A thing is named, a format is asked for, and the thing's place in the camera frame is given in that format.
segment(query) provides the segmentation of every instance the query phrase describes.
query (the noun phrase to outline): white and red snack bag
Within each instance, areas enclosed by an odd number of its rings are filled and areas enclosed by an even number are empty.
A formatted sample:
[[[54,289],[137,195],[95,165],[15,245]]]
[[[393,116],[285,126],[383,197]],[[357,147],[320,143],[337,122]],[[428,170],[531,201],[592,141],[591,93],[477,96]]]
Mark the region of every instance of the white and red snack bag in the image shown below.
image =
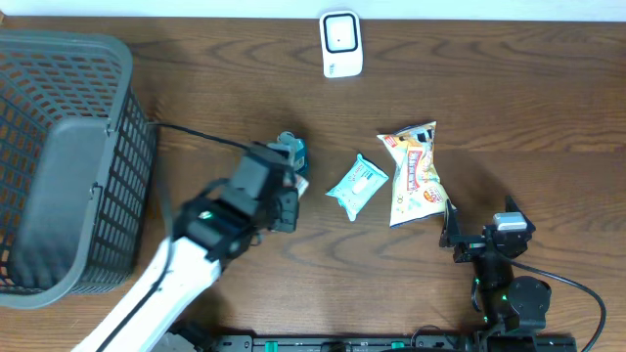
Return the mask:
[[[448,195],[432,162],[436,122],[378,135],[395,160],[389,227],[443,214]]]

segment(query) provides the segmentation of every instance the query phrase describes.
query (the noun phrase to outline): white arm tube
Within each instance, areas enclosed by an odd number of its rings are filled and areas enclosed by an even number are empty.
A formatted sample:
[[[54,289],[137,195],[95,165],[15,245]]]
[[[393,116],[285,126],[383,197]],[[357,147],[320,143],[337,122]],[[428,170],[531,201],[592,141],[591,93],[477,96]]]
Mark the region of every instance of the white arm tube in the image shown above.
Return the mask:
[[[74,352],[95,352],[105,339],[146,295],[161,274],[167,259],[169,239],[158,247],[144,275]],[[172,244],[167,274],[144,303],[103,351],[150,351],[178,315],[221,274],[219,261],[209,262],[206,249],[187,238]]]

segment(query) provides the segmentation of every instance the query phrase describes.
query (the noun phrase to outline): wood grain surface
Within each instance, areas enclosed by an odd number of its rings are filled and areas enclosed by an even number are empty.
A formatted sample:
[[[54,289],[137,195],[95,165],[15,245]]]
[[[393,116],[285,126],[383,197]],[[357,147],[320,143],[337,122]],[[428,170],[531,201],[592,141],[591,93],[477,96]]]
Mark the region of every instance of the wood grain surface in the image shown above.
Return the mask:
[[[153,118],[240,142],[290,130],[308,143],[311,187],[298,230],[268,236],[185,313],[260,334],[471,330],[471,265],[437,246],[442,218],[388,228],[391,182],[350,223],[324,195],[357,152],[389,175],[376,134],[437,121],[435,165],[466,232],[511,194],[537,226],[519,260],[596,290],[599,351],[626,344],[626,23],[363,21],[358,77],[322,74],[315,21],[7,18],[8,28],[106,33],[134,57]],[[176,203],[226,176],[240,152],[163,131]],[[163,236],[148,220],[141,265]],[[526,273],[515,271],[517,275]],[[584,346],[599,309],[555,282],[549,332]],[[3,351],[66,351],[132,283],[35,311],[0,309]]]

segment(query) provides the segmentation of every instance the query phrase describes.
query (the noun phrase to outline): white rectangular device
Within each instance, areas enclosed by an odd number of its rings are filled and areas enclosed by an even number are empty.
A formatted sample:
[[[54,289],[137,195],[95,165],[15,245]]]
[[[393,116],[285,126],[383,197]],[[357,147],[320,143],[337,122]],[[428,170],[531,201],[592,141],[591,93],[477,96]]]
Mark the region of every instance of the white rectangular device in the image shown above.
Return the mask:
[[[334,11],[320,18],[324,75],[348,77],[363,69],[359,17],[351,11]]]

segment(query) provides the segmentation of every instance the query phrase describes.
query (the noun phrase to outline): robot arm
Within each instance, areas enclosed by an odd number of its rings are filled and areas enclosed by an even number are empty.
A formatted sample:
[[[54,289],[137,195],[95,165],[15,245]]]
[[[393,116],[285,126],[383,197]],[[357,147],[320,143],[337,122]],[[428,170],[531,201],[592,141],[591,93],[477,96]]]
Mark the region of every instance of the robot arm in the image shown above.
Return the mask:
[[[209,184],[183,204],[146,272],[74,351],[150,351],[258,231],[295,230],[294,181],[288,155],[250,146],[231,180]],[[216,186],[224,186],[219,198],[208,198]]]

